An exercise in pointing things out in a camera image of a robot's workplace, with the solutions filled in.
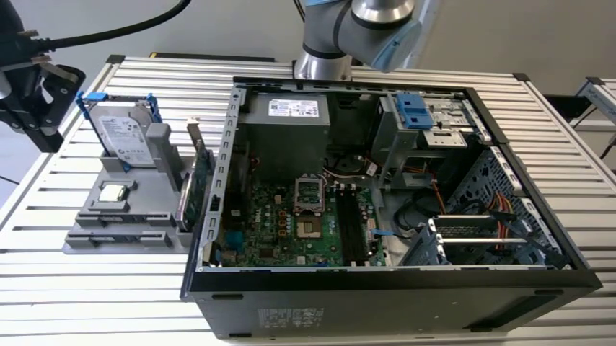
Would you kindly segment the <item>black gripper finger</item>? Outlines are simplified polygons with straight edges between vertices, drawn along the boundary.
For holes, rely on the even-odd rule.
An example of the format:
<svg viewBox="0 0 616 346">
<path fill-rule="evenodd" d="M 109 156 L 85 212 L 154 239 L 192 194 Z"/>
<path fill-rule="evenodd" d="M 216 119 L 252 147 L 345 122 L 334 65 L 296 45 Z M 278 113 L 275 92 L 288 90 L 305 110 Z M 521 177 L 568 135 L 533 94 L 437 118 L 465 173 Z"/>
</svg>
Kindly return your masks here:
<svg viewBox="0 0 616 346">
<path fill-rule="evenodd" d="M 25 110 L 13 110 L 1 105 L 1 122 L 4 122 L 15 132 L 36 129 L 36 119 Z"/>
<path fill-rule="evenodd" d="M 75 67 L 40 64 L 40 81 L 28 99 L 32 120 L 25 132 L 40 151 L 60 149 L 64 137 L 59 127 L 84 79 L 84 72 Z"/>
</svg>

